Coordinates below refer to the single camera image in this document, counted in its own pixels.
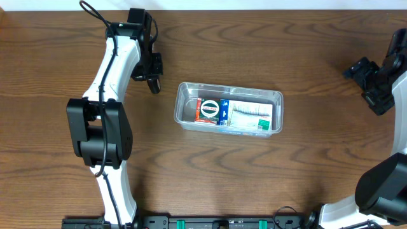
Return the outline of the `dark bottle white cap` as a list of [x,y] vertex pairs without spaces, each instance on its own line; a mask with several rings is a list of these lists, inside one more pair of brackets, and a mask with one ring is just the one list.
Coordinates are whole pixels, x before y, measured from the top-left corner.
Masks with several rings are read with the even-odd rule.
[[159,94],[161,91],[161,84],[159,78],[153,78],[147,80],[148,87],[152,94]]

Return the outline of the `blue fever patch box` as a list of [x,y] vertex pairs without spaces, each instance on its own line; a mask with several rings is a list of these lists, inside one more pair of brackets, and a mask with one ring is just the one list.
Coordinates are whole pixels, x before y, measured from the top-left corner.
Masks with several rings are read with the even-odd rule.
[[221,99],[218,124],[221,126],[228,126],[230,100]]

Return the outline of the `white green medicine box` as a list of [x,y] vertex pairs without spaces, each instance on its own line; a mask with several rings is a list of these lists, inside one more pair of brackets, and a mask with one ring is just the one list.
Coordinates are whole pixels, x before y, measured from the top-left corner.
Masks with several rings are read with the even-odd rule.
[[230,101],[227,125],[246,130],[269,131],[272,127],[272,104]]

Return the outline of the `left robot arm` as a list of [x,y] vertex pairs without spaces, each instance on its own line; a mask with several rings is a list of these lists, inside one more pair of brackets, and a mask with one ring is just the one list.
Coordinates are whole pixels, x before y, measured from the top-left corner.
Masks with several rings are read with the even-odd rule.
[[131,8],[126,22],[110,22],[85,1],[80,6],[106,26],[106,51],[97,75],[80,99],[67,103],[67,119],[76,156],[99,184],[104,202],[100,218],[63,219],[63,228],[140,228],[137,203],[129,184],[127,160],[133,134],[123,101],[130,80],[146,81],[152,94],[161,90],[162,56],[153,51],[155,19]]

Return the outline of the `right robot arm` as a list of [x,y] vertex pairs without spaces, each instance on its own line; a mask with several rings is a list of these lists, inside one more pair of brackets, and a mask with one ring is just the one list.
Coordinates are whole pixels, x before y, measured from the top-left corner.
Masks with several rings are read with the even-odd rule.
[[394,113],[390,153],[358,180],[353,195],[322,204],[304,228],[385,228],[406,224],[406,29],[396,30],[381,64],[359,59],[343,76],[362,90],[377,116]]

